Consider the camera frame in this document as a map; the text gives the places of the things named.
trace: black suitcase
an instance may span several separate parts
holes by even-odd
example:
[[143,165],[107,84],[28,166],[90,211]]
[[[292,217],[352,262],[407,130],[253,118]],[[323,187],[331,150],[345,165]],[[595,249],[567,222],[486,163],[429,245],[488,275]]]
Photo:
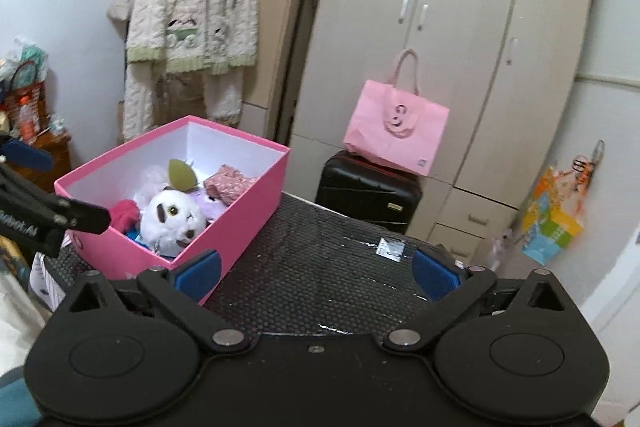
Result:
[[322,169],[316,203],[404,233],[422,197],[418,176],[340,151]]

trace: wardrobe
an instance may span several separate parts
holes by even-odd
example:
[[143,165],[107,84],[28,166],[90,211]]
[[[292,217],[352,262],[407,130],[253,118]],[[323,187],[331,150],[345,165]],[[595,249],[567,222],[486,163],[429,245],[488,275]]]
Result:
[[364,82],[386,81],[413,48],[423,96],[450,116],[408,235],[470,261],[510,224],[544,163],[590,2],[320,0],[285,190],[314,200]]

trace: white plush toy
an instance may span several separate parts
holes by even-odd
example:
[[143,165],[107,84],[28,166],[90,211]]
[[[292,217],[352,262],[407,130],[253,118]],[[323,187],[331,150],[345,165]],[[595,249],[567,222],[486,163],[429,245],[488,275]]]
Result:
[[151,200],[140,221],[140,239],[163,257],[177,257],[207,226],[196,201],[178,190]]

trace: pink shopping bag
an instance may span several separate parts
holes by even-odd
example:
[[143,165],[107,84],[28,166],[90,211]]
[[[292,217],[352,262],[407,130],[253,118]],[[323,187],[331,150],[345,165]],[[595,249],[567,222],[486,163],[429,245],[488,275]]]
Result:
[[[397,88],[402,63],[414,57],[414,93]],[[449,118],[449,109],[420,95],[418,55],[404,50],[396,59],[393,76],[386,84],[367,80],[356,106],[344,147],[370,162],[429,174]]]

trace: open box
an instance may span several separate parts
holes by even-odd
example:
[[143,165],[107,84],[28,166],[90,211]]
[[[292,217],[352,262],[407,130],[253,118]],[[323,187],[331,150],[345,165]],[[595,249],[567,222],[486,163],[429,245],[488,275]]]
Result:
[[102,235],[74,232],[78,254],[108,279],[130,279],[151,266],[174,269],[206,251],[220,256],[220,275],[210,277],[204,302],[280,203],[289,149],[195,116],[187,116],[148,132],[60,178],[56,193],[107,208],[130,194],[148,166],[167,166],[178,158],[193,162],[198,182],[222,164],[257,181],[201,233],[178,257],[167,261],[115,229]]

